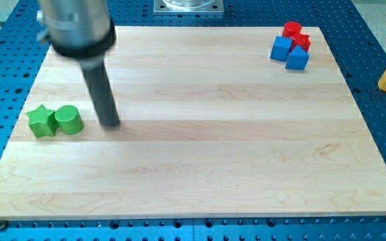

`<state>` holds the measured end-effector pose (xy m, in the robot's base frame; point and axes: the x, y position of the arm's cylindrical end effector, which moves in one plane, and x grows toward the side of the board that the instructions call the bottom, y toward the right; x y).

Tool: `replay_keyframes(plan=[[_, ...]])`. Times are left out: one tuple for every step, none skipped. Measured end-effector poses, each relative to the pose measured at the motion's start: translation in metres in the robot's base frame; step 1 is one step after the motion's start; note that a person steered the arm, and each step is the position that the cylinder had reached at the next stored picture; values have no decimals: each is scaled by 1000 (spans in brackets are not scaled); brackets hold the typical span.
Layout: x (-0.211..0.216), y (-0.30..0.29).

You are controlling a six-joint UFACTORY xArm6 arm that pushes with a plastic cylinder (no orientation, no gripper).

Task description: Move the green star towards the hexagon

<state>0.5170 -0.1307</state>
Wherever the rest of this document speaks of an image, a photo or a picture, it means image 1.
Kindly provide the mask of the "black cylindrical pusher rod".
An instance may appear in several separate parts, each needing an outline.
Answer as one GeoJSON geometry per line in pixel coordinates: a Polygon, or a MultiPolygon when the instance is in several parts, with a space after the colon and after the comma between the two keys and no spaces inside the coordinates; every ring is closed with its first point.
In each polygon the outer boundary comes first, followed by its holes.
{"type": "Polygon", "coordinates": [[[81,62],[80,68],[101,126],[119,126],[119,115],[105,64],[103,62],[97,64],[81,62]]]}

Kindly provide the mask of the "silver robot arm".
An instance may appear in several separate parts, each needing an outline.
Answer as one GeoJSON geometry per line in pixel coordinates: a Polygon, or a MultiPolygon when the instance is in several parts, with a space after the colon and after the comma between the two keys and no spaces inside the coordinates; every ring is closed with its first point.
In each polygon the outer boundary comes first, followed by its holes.
{"type": "Polygon", "coordinates": [[[58,54],[79,63],[101,126],[119,126],[104,60],[105,53],[117,39],[107,2],[39,0],[38,4],[46,26],[38,38],[48,39],[58,54]]]}

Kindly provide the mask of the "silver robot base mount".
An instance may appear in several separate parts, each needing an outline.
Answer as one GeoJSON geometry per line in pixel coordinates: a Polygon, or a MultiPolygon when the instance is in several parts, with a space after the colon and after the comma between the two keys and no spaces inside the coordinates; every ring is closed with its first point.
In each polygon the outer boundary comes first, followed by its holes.
{"type": "Polygon", "coordinates": [[[155,13],[223,13],[223,0],[154,0],[155,13]]]}

